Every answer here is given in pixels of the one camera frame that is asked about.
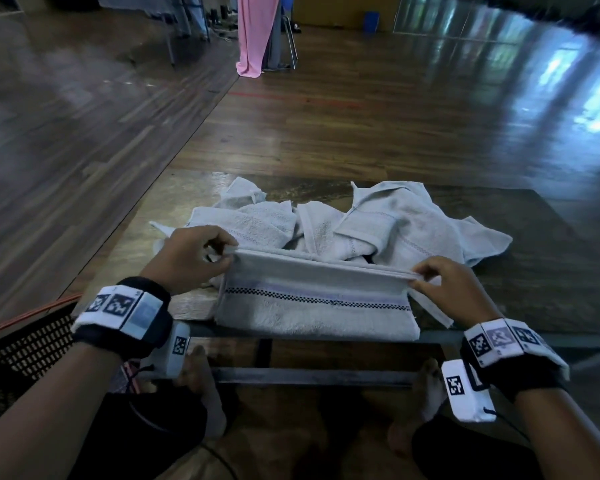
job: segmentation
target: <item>foot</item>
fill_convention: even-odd
[[[389,448],[396,455],[403,458],[411,456],[411,437],[416,429],[431,421],[447,399],[447,389],[443,380],[437,361],[433,358],[427,359],[413,384],[417,413],[405,423],[392,423],[387,432]]]
[[[173,383],[177,387],[186,386],[200,395],[200,401],[207,409],[205,438],[215,440],[222,437],[226,428],[226,416],[203,346],[195,346],[191,354],[185,357],[182,371]]]

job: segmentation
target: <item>pile of towels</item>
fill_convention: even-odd
[[[472,217],[447,217],[418,182],[352,188],[344,213],[318,201],[266,201],[238,177],[213,207],[193,209],[185,226],[227,230],[240,243],[238,264],[215,283],[219,291],[174,299],[176,318],[214,316],[233,328],[299,338],[410,341],[419,328],[409,297],[449,327],[448,316],[408,288],[409,270],[435,255],[474,266],[504,252],[512,238]]]

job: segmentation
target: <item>pink fabric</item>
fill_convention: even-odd
[[[238,0],[238,74],[258,77],[262,73],[262,59],[277,9],[278,0]]]

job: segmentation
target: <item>black pants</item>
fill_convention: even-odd
[[[207,410],[186,387],[108,394],[69,478],[152,480],[200,444],[206,424]],[[440,415],[416,430],[412,453],[429,480],[543,478],[529,448],[481,435]]]

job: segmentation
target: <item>forearm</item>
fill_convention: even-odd
[[[75,344],[0,418],[0,480],[64,479],[121,359]]]
[[[522,391],[516,407],[547,480],[600,479],[600,432],[567,392]]]

